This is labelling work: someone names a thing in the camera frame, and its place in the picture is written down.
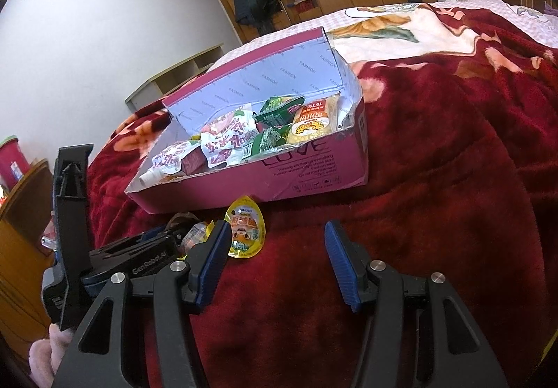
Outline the person's left hand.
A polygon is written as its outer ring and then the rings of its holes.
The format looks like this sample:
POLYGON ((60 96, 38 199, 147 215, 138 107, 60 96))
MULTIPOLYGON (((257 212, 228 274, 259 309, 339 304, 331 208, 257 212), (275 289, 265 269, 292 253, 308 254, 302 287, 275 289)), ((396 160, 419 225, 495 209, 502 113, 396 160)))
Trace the person's left hand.
POLYGON ((52 386, 61 360, 73 337, 72 328, 60 330, 58 325, 51 324, 48 328, 48 337, 31 344, 28 353, 30 377, 38 387, 52 386))

